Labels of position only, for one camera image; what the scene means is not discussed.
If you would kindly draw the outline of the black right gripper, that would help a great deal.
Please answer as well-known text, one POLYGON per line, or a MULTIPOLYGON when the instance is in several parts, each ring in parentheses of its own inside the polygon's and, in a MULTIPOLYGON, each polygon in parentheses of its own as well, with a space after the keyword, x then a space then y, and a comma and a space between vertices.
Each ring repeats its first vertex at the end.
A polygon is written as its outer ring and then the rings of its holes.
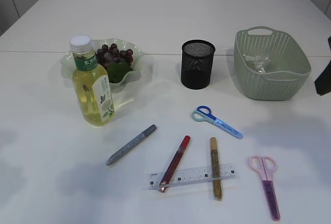
POLYGON ((331 61, 314 81, 316 93, 320 96, 331 92, 331 61))

